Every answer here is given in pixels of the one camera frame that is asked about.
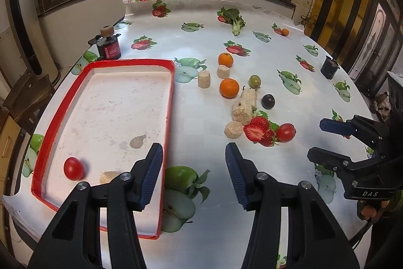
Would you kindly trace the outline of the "person's right hand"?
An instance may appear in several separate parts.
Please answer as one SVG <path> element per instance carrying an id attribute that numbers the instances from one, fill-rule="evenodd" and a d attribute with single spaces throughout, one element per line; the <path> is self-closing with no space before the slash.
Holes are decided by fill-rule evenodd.
<path id="1" fill-rule="evenodd" d="M 357 216 L 362 221 L 379 221 L 382 217 L 389 218 L 390 200 L 387 201 L 357 201 Z"/>

